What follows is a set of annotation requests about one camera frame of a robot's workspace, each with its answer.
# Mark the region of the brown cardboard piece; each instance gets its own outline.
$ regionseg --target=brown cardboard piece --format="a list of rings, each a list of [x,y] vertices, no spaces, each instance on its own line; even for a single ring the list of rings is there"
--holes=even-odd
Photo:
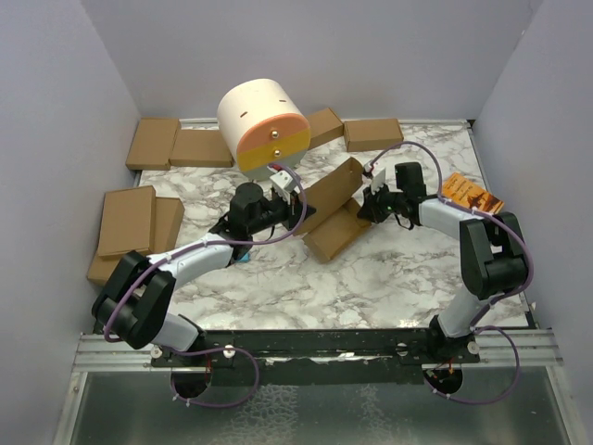
[[[307,203],[315,208],[296,230],[295,235],[310,232],[342,207],[362,185],[362,166],[349,158],[327,176],[305,189]]]
[[[170,154],[177,167],[232,167],[233,156],[218,130],[180,130]]]
[[[357,217],[359,210],[359,203],[352,197],[328,219],[305,235],[303,238],[305,245],[319,262],[333,260],[371,227],[371,222]]]
[[[156,199],[152,185],[105,193],[97,255],[117,258],[130,250],[153,253]]]
[[[344,123],[331,108],[325,108],[316,113],[309,114],[307,121],[309,121],[311,127],[309,150],[316,146],[327,144],[336,137],[344,135]]]
[[[370,119],[344,123],[346,151],[383,150],[404,140],[397,119]]]
[[[126,166],[130,170],[169,170],[169,156],[180,128],[177,119],[140,119]]]
[[[163,253],[175,248],[184,213],[185,207],[178,197],[157,198],[154,253]]]
[[[167,252],[175,248],[183,213],[183,203],[177,197],[157,198],[154,253]],[[86,277],[92,283],[104,286],[118,262],[120,257],[104,259],[95,255]]]

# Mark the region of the white wall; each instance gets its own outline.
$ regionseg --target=white wall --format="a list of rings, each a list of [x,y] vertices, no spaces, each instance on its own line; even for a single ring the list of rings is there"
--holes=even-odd
[[[143,115],[214,117],[270,77],[305,113],[472,119],[540,1],[82,3]]]
[[[536,260],[527,297],[553,326],[593,438],[593,2],[546,0],[475,124],[494,192]]]
[[[0,6],[0,442],[50,443],[138,111],[76,0]]]

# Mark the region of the marble surface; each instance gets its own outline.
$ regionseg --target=marble surface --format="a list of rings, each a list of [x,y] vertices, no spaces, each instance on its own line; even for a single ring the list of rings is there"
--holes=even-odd
[[[465,125],[402,125],[402,130],[406,139],[434,150],[445,178],[460,172],[484,184]],[[364,164],[376,153],[352,155]],[[349,156],[343,138],[335,139],[311,150],[296,171],[304,186],[309,186]],[[387,167],[393,189],[394,164],[413,160],[421,162],[429,193],[434,191],[435,167],[418,148],[393,150],[379,165]],[[157,196],[183,201],[185,215],[177,239],[177,246],[182,246],[208,231],[245,180],[236,167],[173,167],[169,172],[143,172],[140,185],[151,184]],[[261,185],[269,190],[268,183]],[[362,202],[362,188],[355,198]],[[283,230],[277,229],[275,235]],[[268,235],[259,234],[256,239]],[[460,285],[455,239],[424,227],[407,231],[390,218],[327,264],[319,264],[299,237],[255,247],[250,262],[208,273],[176,291],[170,312],[207,329],[427,326]],[[483,323],[525,326],[524,305],[518,297],[504,300]]]

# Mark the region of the orange package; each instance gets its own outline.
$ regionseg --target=orange package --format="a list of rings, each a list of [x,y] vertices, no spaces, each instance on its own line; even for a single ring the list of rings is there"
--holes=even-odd
[[[489,213],[498,213],[504,206],[504,202],[500,199],[459,173],[453,173],[445,181],[443,196],[451,198],[453,202],[468,209],[476,207]]]

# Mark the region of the robotic arm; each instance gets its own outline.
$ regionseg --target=robotic arm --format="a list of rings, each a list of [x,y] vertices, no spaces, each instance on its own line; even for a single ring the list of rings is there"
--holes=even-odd
[[[229,211],[190,245],[148,257],[135,251],[124,255],[95,301],[96,320],[108,326],[115,312],[109,330],[134,349],[154,343],[189,350],[202,331],[182,316],[167,313],[172,293],[204,273],[242,259],[253,245],[252,235],[278,223],[291,230],[303,213],[307,218],[315,212],[310,206],[304,209],[295,191],[297,181],[288,172],[278,171],[271,183],[271,199],[255,183],[239,185]],[[143,274],[146,277],[136,286],[144,287],[142,295],[130,295],[122,305]]]
[[[396,183],[401,191],[391,192],[385,184],[385,170],[376,174],[372,184],[363,190],[364,203],[358,216],[381,223],[393,214],[402,227],[399,217],[407,218],[409,230],[423,225],[460,241],[463,286],[430,323],[429,349],[436,357],[447,358],[472,333],[497,296],[525,282],[525,254],[517,241],[494,222],[450,207],[436,195],[428,196],[418,162],[397,164]],[[494,218],[523,239],[515,215],[501,212]],[[493,253],[492,247],[500,249]]]

